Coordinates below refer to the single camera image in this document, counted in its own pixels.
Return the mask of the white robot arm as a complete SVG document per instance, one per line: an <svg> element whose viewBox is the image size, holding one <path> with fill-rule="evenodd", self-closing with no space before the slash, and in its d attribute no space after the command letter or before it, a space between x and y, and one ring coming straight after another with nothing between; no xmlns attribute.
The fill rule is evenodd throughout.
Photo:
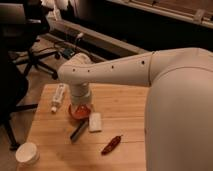
<svg viewBox="0 0 213 171"><path fill-rule="evenodd" d="M91 100L91 83L147 87L147 171L213 171L213 52L179 48L100 63L78 53L58 76L77 104Z"/></svg>

